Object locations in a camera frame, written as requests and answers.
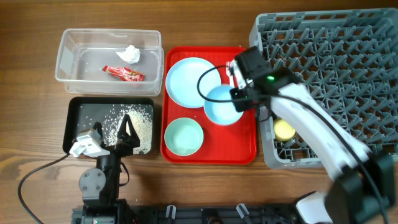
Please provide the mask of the pink plastic fork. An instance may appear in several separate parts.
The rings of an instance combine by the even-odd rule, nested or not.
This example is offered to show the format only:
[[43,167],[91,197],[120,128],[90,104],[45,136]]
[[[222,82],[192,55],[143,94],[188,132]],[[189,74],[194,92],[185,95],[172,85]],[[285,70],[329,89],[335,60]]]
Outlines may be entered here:
[[229,85],[235,88],[232,62],[226,62],[226,74],[229,78]]

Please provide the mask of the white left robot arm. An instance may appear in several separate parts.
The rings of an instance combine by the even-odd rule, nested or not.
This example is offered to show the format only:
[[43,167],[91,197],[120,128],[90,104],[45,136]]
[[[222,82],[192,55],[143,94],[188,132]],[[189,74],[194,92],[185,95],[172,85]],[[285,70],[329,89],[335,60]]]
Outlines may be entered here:
[[121,159],[133,155],[134,148],[140,146],[140,139],[132,125],[129,115],[124,115],[117,142],[106,147],[103,143],[102,125],[81,132],[70,152],[74,157],[80,155],[96,159],[96,167],[84,171],[79,179],[83,194],[83,208],[72,211],[72,223],[138,223],[134,211],[125,199],[119,198],[121,169],[126,166]]

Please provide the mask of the white napkin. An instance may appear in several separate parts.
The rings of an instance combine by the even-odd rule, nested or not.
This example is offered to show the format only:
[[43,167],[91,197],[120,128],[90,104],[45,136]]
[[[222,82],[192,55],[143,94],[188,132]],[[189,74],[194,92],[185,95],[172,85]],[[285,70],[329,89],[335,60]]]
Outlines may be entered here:
[[141,52],[138,48],[133,45],[129,45],[125,51],[116,52],[116,54],[125,62],[134,64],[140,61]]

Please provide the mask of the light blue plate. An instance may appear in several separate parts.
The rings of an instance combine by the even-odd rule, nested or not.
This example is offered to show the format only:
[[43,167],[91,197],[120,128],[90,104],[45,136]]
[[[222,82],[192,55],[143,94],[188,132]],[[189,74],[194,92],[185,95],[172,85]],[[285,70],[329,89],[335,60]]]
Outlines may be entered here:
[[201,108],[205,100],[197,91],[200,76],[214,65],[209,61],[189,57],[179,60],[167,72],[165,88],[169,97],[184,108]]

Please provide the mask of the green bowl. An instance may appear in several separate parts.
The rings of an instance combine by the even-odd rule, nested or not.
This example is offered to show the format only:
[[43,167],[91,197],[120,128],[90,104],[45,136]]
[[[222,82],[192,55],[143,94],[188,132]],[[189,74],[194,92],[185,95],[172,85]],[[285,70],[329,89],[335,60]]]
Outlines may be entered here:
[[204,141],[202,127],[191,118],[173,120],[164,133],[164,142],[169,151],[177,156],[191,156]]

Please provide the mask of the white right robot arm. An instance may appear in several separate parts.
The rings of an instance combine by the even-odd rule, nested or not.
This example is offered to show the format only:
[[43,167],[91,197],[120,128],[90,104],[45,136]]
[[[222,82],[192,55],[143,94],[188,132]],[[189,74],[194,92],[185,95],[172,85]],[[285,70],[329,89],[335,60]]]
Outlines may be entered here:
[[289,69],[235,65],[229,72],[238,83],[231,93],[238,111],[263,105],[288,122],[315,152],[333,182],[328,192],[310,193],[295,202],[301,222],[365,223],[377,215],[389,221],[387,211],[396,204],[390,155],[373,154],[345,131]]

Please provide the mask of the yellow plastic cup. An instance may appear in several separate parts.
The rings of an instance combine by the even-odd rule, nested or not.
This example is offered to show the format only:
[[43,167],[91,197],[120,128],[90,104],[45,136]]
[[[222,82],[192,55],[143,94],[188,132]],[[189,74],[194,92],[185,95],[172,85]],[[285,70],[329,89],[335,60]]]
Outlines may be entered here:
[[275,139],[286,142],[291,140],[296,135],[296,130],[283,119],[277,119],[274,122]]

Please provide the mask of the red snack wrapper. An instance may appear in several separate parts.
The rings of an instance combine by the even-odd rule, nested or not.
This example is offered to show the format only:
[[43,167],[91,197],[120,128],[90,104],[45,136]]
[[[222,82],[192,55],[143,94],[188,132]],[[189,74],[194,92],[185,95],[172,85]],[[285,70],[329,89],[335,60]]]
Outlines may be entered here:
[[122,80],[128,82],[141,82],[144,80],[145,75],[143,73],[132,70],[128,67],[110,67],[104,66],[102,71]]

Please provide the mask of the rice food waste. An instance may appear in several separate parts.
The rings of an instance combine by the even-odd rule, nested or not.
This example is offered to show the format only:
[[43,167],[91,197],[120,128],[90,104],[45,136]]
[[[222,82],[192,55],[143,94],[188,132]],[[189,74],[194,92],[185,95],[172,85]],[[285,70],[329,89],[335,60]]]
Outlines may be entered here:
[[105,146],[115,145],[123,117],[128,114],[139,139],[134,155],[148,154],[152,149],[154,108],[144,104],[82,104],[78,107],[75,134],[100,122]]

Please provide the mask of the light blue bowl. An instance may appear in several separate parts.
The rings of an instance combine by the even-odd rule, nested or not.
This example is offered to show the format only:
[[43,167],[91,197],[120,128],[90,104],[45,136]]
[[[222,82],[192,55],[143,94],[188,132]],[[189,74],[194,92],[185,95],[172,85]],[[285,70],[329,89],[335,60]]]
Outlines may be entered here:
[[[232,89],[229,85],[220,85],[212,89],[206,97],[212,100],[231,100],[229,91]],[[237,112],[232,103],[215,103],[207,100],[204,104],[204,111],[210,121],[220,126],[234,124],[244,114]]]

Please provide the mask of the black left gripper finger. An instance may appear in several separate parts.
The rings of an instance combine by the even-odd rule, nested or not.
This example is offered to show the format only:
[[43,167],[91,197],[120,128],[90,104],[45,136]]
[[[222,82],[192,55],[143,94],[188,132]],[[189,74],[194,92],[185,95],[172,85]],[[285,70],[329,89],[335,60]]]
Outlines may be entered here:
[[140,143],[140,139],[134,129],[131,118],[128,114],[125,114],[123,116],[123,119],[119,126],[117,137],[124,143]]
[[102,132],[102,124],[100,122],[95,122],[92,126],[93,135],[99,145],[103,143],[103,132]]

